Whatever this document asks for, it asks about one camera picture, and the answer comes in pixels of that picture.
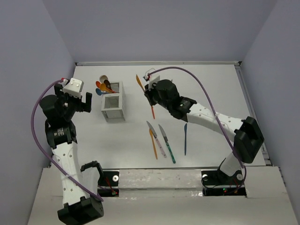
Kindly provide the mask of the orange plastic knife long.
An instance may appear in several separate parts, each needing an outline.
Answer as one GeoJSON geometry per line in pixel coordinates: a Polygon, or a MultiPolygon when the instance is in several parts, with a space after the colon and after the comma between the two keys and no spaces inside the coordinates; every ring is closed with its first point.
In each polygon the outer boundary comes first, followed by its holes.
{"type": "Polygon", "coordinates": [[[136,76],[135,76],[135,78],[136,78],[136,81],[137,81],[137,83],[138,83],[138,84],[139,84],[139,86],[141,87],[142,91],[143,91],[143,92],[145,92],[145,88],[144,88],[144,86],[142,85],[142,83],[141,83],[141,80],[140,80],[139,76],[138,76],[138,75],[136,75],[136,76]]]}

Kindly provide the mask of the blue plastic spoon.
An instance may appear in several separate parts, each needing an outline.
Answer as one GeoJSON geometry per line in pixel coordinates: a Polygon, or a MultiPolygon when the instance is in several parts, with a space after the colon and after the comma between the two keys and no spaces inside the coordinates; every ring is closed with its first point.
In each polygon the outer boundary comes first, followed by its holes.
{"type": "Polygon", "coordinates": [[[104,94],[107,94],[106,91],[102,91],[102,90],[100,90],[99,88],[96,88],[96,89],[95,89],[95,92],[96,92],[96,94],[99,95],[99,96],[104,95],[104,94]]]}

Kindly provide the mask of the red-orange plastic spoon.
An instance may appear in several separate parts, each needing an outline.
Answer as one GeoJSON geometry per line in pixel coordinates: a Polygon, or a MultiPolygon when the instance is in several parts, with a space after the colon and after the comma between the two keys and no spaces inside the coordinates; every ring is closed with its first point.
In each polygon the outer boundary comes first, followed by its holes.
{"type": "Polygon", "coordinates": [[[96,86],[97,86],[98,88],[100,88],[100,85],[101,85],[101,82],[96,81],[96,86]]]}

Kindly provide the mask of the yellow-orange plastic spoon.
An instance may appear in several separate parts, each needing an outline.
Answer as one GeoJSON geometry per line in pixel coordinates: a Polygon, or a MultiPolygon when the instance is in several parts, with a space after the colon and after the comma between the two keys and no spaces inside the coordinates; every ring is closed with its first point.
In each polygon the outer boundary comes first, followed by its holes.
{"type": "Polygon", "coordinates": [[[101,91],[106,91],[106,92],[108,92],[108,93],[114,93],[114,91],[111,90],[111,89],[109,89],[109,88],[106,86],[105,83],[101,83],[100,86],[99,86],[99,89],[100,89],[101,91]]]}

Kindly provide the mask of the steel knife green handle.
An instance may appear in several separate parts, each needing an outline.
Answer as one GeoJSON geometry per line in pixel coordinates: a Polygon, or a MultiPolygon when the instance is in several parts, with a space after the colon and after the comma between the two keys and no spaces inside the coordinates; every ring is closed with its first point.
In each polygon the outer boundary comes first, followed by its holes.
{"type": "Polygon", "coordinates": [[[172,149],[171,149],[171,147],[170,147],[170,144],[169,144],[169,142],[168,142],[167,135],[166,135],[166,133],[165,133],[163,127],[162,127],[160,124],[159,124],[158,126],[159,126],[159,129],[160,129],[160,131],[161,131],[161,134],[162,134],[162,136],[163,136],[163,138],[164,138],[165,144],[166,144],[166,146],[167,146],[167,148],[168,148],[168,150],[169,150],[169,153],[170,153],[172,162],[175,164],[175,163],[176,163],[176,160],[175,160],[175,157],[174,157],[174,155],[173,155],[173,152],[172,152],[172,149]]]}

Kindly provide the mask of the beige wooden spoon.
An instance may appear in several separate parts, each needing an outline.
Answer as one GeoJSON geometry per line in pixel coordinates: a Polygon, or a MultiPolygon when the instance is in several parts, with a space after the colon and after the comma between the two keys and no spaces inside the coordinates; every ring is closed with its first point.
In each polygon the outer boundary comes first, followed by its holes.
{"type": "Polygon", "coordinates": [[[108,80],[108,77],[106,75],[102,75],[102,76],[99,77],[99,81],[101,83],[103,83],[105,80],[108,80]]]}

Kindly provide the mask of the dark brown wooden spoon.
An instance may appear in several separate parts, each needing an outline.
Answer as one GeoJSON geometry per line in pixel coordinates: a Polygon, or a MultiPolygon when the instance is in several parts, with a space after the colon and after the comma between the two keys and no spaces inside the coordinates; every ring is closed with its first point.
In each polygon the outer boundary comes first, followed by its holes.
{"type": "Polygon", "coordinates": [[[104,84],[106,85],[106,88],[110,90],[111,93],[115,92],[112,90],[111,83],[108,80],[104,80],[104,84]]]}

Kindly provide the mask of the blue plastic knife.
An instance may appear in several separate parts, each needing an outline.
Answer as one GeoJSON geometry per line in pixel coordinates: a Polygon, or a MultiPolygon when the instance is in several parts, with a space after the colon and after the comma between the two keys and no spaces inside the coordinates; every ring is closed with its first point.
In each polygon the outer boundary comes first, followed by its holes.
{"type": "Polygon", "coordinates": [[[187,128],[188,128],[188,124],[186,123],[184,125],[184,155],[185,156],[187,154],[187,128]]]}

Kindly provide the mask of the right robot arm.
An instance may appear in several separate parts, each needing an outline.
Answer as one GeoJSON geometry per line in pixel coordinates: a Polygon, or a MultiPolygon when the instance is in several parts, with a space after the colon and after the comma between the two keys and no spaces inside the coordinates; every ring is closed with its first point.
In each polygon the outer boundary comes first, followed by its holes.
{"type": "Polygon", "coordinates": [[[228,183],[245,164],[254,161],[264,137],[253,117],[239,119],[213,112],[193,99],[180,96],[176,85],[167,79],[149,83],[144,88],[151,106],[158,104],[176,119],[220,133],[233,145],[231,154],[216,171],[219,183],[228,183]]]}

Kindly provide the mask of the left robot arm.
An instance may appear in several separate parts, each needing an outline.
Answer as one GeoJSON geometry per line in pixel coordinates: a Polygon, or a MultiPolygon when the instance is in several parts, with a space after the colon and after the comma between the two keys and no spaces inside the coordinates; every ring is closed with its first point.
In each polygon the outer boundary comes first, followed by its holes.
{"type": "Polygon", "coordinates": [[[60,170],[63,207],[59,220],[66,225],[85,225],[103,217],[102,198],[98,185],[104,174],[97,161],[79,165],[76,128],[72,117],[76,112],[91,112],[92,94],[87,92],[82,102],[82,85],[54,84],[53,95],[43,95],[38,101],[45,120],[47,143],[52,150],[52,162],[60,170]]]}

